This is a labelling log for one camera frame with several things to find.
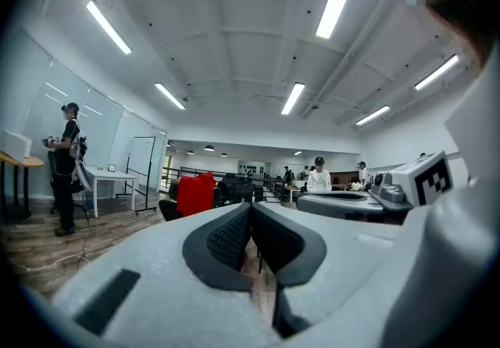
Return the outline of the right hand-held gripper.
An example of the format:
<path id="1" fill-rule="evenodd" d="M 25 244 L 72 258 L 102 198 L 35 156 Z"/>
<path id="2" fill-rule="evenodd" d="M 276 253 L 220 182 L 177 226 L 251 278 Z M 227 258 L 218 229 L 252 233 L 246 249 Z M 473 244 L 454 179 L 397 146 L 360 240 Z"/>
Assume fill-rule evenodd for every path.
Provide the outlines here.
<path id="1" fill-rule="evenodd" d="M 329 191 L 301 193 L 297 209 L 350 221 L 403 222 L 414 207 L 434 203 L 453 188 L 445 151 L 417 158 L 394 170 L 379 172 L 369 192 Z"/>

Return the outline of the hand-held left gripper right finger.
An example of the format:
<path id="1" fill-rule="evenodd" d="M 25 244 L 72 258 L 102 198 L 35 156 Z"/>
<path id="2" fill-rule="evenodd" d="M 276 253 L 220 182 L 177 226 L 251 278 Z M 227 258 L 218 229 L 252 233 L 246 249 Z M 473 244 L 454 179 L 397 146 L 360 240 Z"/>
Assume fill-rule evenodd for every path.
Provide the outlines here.
<path id="1" fill-rule="evenodd" d="M 252 339 L 381 339 L 397 295 L 373 286 L 400 227 L 274 205 L 251 210 L 252 238 L 275 276 L 274 324 Z"/>

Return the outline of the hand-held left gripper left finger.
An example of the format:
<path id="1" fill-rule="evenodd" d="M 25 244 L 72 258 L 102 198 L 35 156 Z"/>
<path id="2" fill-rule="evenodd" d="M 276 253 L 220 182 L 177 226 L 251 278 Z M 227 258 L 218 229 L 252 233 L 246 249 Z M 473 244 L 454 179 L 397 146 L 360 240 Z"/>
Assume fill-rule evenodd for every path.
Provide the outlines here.
<path id="1" fill-rule="evenodd" d="M 224 206 L 138 231 L 87 264 L 53 296 L 74 319 L 122 270 L 140 278 L 118 307 L 102 338 L 126 348 L 267 348 L 280 336 L 263 320 L 248 292 L 214 289 L 183 257 L 184 240 L 197 228 L 240 213 Z"/>

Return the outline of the black office chair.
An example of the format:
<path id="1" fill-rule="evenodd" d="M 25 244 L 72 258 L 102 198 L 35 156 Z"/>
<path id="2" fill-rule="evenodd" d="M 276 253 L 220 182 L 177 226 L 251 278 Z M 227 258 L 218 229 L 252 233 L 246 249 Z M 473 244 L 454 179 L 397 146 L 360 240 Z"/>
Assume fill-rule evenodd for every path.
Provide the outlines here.
<path id="1" fill-rule="evenodd" d="M 180 185 L 180 179 L 173 179 L 170 183 L 168 191 L 168 199 L 161 199 L 158 202 L 158 208 L 163 215 L 165 221 L 173 221 L 183 217 L 183 214 L 177 210 L 177 194 Z M 216 185 L 213 188 L 212 208 L 217 208 L 222 205 L 222 192 Z"/>

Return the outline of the orange red garment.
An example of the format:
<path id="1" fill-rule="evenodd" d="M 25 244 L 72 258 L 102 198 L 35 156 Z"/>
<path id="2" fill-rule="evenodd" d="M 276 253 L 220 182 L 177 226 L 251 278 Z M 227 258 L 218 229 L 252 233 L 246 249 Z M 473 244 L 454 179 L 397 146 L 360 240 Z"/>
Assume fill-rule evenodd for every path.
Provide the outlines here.
<path id="1" fill-rule="evenodd" d="M 182 177 L 177 192 L 177 211 L 182 217 L 210 210 L 213 207 L 216 181 L 212 173 L 195 177 Z"/>

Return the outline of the white panel with black items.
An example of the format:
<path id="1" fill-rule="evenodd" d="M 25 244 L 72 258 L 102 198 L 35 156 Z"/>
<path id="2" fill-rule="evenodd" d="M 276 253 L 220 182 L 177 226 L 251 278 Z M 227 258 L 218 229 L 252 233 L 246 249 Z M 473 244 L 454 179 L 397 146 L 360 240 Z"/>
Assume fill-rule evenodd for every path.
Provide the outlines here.
<path id="1" fill-rule="evenodd" d="M 239 160 L 237 171 L 239 174 L 248 175 L 253 178 L 264 178 L 265 174 L 269 174 L 271 170 L 271 163 L 258 162 L 251 160 Z"/>

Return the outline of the long ceiling light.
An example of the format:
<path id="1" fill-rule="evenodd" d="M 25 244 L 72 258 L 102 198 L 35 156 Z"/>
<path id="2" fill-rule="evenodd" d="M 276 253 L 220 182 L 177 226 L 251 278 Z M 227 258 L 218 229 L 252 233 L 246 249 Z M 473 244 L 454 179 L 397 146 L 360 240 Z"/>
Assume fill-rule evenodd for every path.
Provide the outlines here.
<path id="1" fill-rule="evenodd" d="M 281 110 L 281 115 L 287 116 L 295 107 L 297 101 L 300 99 L 303 91 L 305 89 L 305 84 L 303 83 L 295 83 L 289 96 L 287 97 L 286 103 L 284 104 L 283 109 Z"/>
<path id="2" fill-rule="evenodd" d="M 424 89 L 430 83 L 436 81 L 440 76 L 445 74 L 448 70 L 453 68 L 459 62 L 459 57 L 457 55 L 453 55 L 445 60 L 436 70 L 427 75 L 423 80 L 419 81 L 414 85 L 414 88 L 417 91 Z"/>
<path id="3" fill-rule="evenodd" d="M 382 116 L 384 113 L 388 112 L 390 110 L 389 106 L 382 106 L 381 108 L 375 110 L 374 112 L 370 113 L 369 115 L 363 117 L 361 120 L 358 120 L 355 125 L 356 126 L 362 126 L 366 123 L 369 123 L 370 121 Z"/>
<path id="4" fill-rule="evenodd" d="M 327 0 L 323 15 L 316 30 L 316 36 L 329 39 L 340 18 L 347 0 Z"/>
<path id="5" fill-rule="evenodd" d="M 129 45 L 120 37 L 118 32 L 114 29 L 112 24 L 105 18 L 100 9 L 93 1 L 89 1 L 86 5 L 88 12 L 93 16 L 98 25 L 104 30 L 104 32 L 110 37 L 110 39 L 117 45 L 120 51 L 129 55 L 132 53 Z"/>
<path id="6" fill-rule="evenodd" d="M 180 110 L 185 110 L 185 106 L 180 103 L 178 99 L 175 98 L 174 95 L 172 95 L 166 87 L 162 83 L 155 83 L 155 87 L 167 97 L 168 100 L 170 100 L 178 109 Z"/>

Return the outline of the black railing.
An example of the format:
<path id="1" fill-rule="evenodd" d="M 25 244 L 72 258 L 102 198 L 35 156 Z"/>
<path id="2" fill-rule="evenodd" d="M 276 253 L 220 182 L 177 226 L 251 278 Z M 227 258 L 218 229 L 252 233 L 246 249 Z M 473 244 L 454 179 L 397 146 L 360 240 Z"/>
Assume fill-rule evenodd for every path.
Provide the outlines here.
<path id="1" fill-rule="evenodd" d="M 265 173 L 250 175 L 249 172 L 239 174 L 190 167 L 164 167 L 160 187 L 171 200 L 176 201 L 182 178 L 194 178 L 207 173 L 212 174 L 215 181 L 214 189 L 218 189 L 221 202 L 224 204 L 240 201 L 282 203 L 290 198 L 285 180 L 271 178 Z"/>

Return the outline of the white table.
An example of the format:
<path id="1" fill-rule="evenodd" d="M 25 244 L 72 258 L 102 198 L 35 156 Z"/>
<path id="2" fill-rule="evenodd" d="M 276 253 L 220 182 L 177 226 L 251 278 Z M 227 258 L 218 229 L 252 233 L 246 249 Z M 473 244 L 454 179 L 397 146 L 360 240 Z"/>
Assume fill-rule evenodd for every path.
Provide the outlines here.
<path id="1" fill-rule="evenodd" d="M 130 181 L 132 183 L 132 192 L 130 194 L 130 209 L 135 211 L 136 187 L 138 186 L 138 177 L 120 171 L 99 170 L 97 167 L 86 167 L 87 174 L 91 177 L 91 191 L 93 192 L 94 217 L 98 218 L 98 183 L 100 181 Z"/>

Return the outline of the whiteboard on black stand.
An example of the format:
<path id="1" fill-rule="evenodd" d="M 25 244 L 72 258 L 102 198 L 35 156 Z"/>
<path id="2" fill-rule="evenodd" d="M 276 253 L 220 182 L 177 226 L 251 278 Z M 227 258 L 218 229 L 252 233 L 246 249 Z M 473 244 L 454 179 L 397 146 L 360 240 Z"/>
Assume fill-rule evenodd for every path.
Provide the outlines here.
<path id="1" fill-rule="evenodd" d="M 124 191 L 116 193 L 116 198 L 131 196 L 134 207 L 132 210 L 136 215 L 140 212 L 157 210 L 156 206 L 149 206 L 148 204 L 154 146 L 154 136 L 136 136 L 132 138 L 125 174 L 134 176 L 134 179 L 126 180 L 124 182 Z M 145 198 L 143 208 L 137 209 L 135 207 L 135 195 L 137 193 Z"/>

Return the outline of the yellow round table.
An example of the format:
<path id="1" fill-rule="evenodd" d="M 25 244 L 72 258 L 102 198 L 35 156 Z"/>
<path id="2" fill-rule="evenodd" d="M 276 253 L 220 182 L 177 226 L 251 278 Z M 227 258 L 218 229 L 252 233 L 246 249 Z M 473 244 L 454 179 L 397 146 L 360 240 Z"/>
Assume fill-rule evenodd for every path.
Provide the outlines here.
<path id="1" fill-rule="evenodd" d="M 6 165 L 13 167 L 13 201 L 7 203 L 5 194 L 5 168 Z M 40 168 L 44 162 L 34 156 L 29 156 L 22 161 L 13 159 L 4 152 L 0 152 L 0 214 L 5 222 L 24 221 L 31 216 L 29 203 L 29 170 Z M 19 171 L 23 169 L 23 201 L 19 198 Z"/>

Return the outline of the white box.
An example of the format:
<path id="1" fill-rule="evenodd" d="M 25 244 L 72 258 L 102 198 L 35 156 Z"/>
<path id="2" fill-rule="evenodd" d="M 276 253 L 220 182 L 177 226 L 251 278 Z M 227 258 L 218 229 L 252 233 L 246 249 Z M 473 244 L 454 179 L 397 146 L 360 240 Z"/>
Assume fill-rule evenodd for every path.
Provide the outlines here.
<path id="1" fill-rule="evenodd" d="M 32 140 L 17 133 L 2 130 L 0 134 L 0 151 L 22 163 L 30 156 Z"/>

